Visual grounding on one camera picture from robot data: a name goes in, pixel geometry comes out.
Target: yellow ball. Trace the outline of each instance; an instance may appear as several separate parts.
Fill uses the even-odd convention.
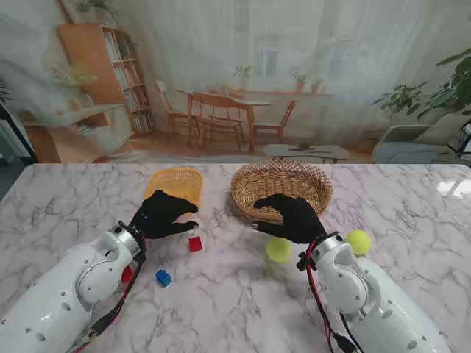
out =
[[[284,263],[291,257],[291,241],[273,237],[266,246],[266,254],[276,263]]]
[[[371,248],[371,238],[364,230],[357,229],[348,233],[347,243],[352,246],[355,255],[363,255]]]

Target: yellow plastic basket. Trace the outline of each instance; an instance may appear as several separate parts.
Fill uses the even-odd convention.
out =
[[[198,205],[202,189],[203,176],[199,171],[191,168],[163,169],[150,179],[145,199],[152,196],[156,190],[162,190]]]

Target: woven basket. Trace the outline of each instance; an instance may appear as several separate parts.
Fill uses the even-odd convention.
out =
[[[147,187],[145,199],[156,190],[162,190],[168,195],[181,197],[198,205],[203,189],[201,173],[191,168],[163,169],[154,174]]]
[[[332,198],[332,184],[327,175],[298,160],[271,160],[248,164],[239,169],[230,186],[234,204],[246,217],[279,223],[281,214],[271,207],[256,210],[253,204],[274,193],[302,197],[320,214]]]

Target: blue cube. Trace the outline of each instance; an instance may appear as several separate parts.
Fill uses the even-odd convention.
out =
[[[157,278],[157,281],[159,281],[163,287],[166,287],[171,282],[170,274],[167,274],[165,270],[162,269],[157,271],[155,278]]]

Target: black glove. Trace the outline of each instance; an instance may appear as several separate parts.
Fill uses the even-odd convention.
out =
[[[293,243],[309,244],[325,235],[325,229],[312,206],[304,199],[276,193],[254,203],[254,208],[273,207],[281,213],[283,225],[255,221],[252,228]]]
[[[166,236],[186,232],[198,227],[198,223],[174,223],[181,215],[198,212],[198,207],[190,201],[167,195],[157,190],[145,199],[135,213],[130,227],[136,227],[147,239],[159,239]]]

